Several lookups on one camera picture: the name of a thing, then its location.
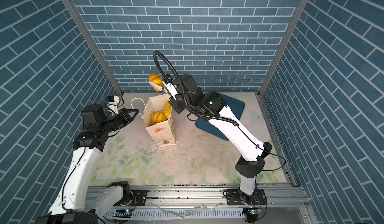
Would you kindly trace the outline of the white printed paper bag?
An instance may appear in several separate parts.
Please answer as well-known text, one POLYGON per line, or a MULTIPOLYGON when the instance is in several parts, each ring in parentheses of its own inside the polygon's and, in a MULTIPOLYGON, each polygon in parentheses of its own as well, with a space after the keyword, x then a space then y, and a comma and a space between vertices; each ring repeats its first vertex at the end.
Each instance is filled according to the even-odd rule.
POLYGON ((163 111, 166 101, 170 101, 167 94, 149 97, 145 102, 142 98, 136 97, 131 99, 130 105, 133 108, 136 101, 141 101, 144 104, 144 110, 139 112, 139 115, 144 121, 144 126, 147 133, 151 136, 152 140, 159 148, 175 146, 176 145, 176 131, 175 131, 175 111, 172 108, 172 113, 167 121, 161 123, 153 123, 151 115, 154 112, 163 111))

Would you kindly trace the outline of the silver metal tongs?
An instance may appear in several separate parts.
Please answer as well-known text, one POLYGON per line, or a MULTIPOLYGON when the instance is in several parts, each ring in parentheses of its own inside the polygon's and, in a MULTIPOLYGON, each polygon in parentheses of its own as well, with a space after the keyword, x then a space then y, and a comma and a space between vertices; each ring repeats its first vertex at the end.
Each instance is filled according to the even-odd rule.
POLYGON ((172 95, 172 93, 173 92, 170 92, 169 90, 168 90, 168 86, 159 86, 158 84, 156 84, 156 83, 153 83, 153 82, 149 82, 149 84, 156 90, 156 91, 158 91, 158 92, 164 92, 164 93, 166 93, 168 96, 170 96, 170 98, 171 99, 177 99, 176 97, 175 97, 175 95, 172 95))

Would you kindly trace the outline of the small round croissant top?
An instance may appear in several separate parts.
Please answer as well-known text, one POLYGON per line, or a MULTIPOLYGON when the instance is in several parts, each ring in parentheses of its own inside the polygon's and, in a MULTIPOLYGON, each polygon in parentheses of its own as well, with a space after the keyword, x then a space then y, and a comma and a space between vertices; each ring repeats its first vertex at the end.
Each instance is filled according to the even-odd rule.
POLYGON ((162 78, 158 74, 150 74, 149 84, 157 91, 161 92, 164 87, 162 78))

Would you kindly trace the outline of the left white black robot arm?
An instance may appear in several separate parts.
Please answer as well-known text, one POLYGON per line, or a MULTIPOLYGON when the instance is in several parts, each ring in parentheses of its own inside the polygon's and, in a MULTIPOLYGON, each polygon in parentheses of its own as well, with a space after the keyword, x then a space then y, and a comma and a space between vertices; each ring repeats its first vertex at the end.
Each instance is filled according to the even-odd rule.
POLYGON ((73 155, 61 190, 45 216, 37 224, 98 224, 114 206, 128 207, 134 202, 127 181, 113 182, 92 204, 86 206, 86 194, 97 161, 110 133, 130 124, 138 109, 122 108, 108 118, 104 104, 82 109, 83 131, 74 139, 73 155))

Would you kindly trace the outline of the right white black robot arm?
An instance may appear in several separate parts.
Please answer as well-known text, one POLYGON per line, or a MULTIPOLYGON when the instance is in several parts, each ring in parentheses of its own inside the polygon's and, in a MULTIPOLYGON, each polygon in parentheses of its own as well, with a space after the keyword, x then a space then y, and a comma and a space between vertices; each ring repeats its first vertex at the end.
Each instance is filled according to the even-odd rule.
POLYGON ((227 102, 215 91, 204 94, 191 75, 165 79, 164 90, 170 95, 170 104, 177 113, 188 110, 220 130, 239 150, 241 157, 235 165, 240 174, 239 199, 248 205, 267 205, 267 197, 257 187, 257 175, 263 171, 265 158, 272 145, 263 143, 241 124, 227 102))

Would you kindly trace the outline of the right aluminium corner post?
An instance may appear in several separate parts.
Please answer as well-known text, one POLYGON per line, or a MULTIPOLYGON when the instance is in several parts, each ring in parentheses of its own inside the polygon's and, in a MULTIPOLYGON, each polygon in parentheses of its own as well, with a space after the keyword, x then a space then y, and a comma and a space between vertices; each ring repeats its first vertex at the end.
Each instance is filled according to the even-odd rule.
POLYGON ((260 88, 260 91, 259 91, 259 96, 262 97, 266 90, 267 90, 267 87, 272 79, 272 76, 275 72, 275 70, 277 69, 278 65, 279 65, 279 62, 282 58, 282 55, 288 45, 288 42, 299 22, 299 19, 304 11, 304 8, 306 6, 306 4, 308 3, 309 0, 299 0, 298 1, 298 4, 297 4, 297 7, 295 8, 294 12, 293 12, 293 15, 290 19, 290 22, 287 26, 287 29, 284 33, 284 36, 280 42, 280 45, 279 45, 279 48, 278 50, 276 51, 276 54, 274 56, 274 59, 273 61, 271 62, 271 66, 267 72, 267 75, 262 83, 262 86, 260 88))

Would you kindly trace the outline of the aluminium corner post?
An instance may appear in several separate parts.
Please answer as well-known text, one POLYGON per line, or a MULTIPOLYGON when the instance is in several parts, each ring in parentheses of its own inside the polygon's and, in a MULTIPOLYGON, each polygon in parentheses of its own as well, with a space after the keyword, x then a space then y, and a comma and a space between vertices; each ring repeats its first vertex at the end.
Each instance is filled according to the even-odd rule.
POLYGON ((284 33, 284 36, 280 42, 280 45, 279 45, 279 48, 278 50, 276 51, 276 54, 274 56, 274 59, 273 61, 271 62, 271 66, 267 72, 267 75, 262 83, 262 86, 260 88, 260 91, 259 91, 259 96, 262 97, 266 90, 267 90, 267 87, 272 79, 272 76, 275 72, 275 70, 277 69, 278 65, 279 65, 279 62, 282 58, 282 55, 288 45, 288 42, 299 22, 299 19, 304 11, 304 8, 306 6, 306 4, 308 3, 309 0, 299 0, 298 1, 298 4, 297 4, 297 7, 295 8, 294 12, 293 12, 293 15, 290 19, 290 22, 287 26, 287 29, 284 33))
POLYGON ((94 38, 92 37, 88 27, 85 24, 84 20, 82 19, 82 17, 80 15, 80 13, 79 13, 75 3, 73 2, 73 0, 61 0, 61 1, 64 4, 65 8, 67 9, 67 11, 68 11, 69 15, 71 16, 71 18, 73 19, 75 25, 79 29, 81 35, 83 36, 83 38, 87 42, 87 44, 88 44, 89 48, 91 49, 92 53, 95 55, 95 57, 96 57, 97 61, 99 62, 101 68, 103 69, 103 71, 107 75, 107 78, 111 82, 111 84, 114 87, 116 93, 119 96, 122 96, 123 95, 123 91, 122 91, 120 85, 118 84, 116 78, 114 77, 110 67, 108 66, 108 64, 107 64, 103 54, 101 53, 99 47, 97 46, 94 38))

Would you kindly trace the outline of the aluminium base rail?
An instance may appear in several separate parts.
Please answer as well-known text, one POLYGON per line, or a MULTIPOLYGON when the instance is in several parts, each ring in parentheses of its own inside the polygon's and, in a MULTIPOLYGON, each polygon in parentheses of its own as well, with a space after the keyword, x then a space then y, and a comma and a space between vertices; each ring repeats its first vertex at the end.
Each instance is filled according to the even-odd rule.
POLYGON ((238 185, 132 186, 126 206, 111 203, 119 194, 119 187, 86 188, 85 211, 112 223, 218 218, 317 223, 303 188, 290 185, 260 185, 250 197, 238 185))

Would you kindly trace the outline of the left aluminium corner post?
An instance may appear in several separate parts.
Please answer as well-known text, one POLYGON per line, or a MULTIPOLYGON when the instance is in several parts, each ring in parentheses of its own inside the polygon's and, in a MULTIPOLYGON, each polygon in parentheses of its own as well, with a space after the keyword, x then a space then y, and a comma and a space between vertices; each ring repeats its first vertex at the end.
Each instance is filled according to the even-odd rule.
POLYGON ((81 35, 83 36, 83 38, 87 42, 87 44, 88 44, 89 48, 91 49, 92 53, 95 55, 95 57, 96 57, 97 61, 99 62, 101 68, 103 69, 103 71, 107 75, 107 78, 111 82, 111 84, 114 87, 116 93, 119 96, 122 96, 123 95, 123 91, 122 91, 120 85, 118 84, 116 78, 114 77, 110 67, 108 66, 108 64, 107 64, 103 54, 101 53, 99 47, 97 46, 94 38, 92 37, 88 27, 85 24, 84 20, 82 19, 82 17, 80 15, 80 13, 79 13, 75 3, 73 2, 73 0, 61 0, 61 1, 64 4, 65 8, 67 9, 67 11, 68 11, 69 15, 71 16, 71 18, 73 19, 75 25, 79 29, 81 35))

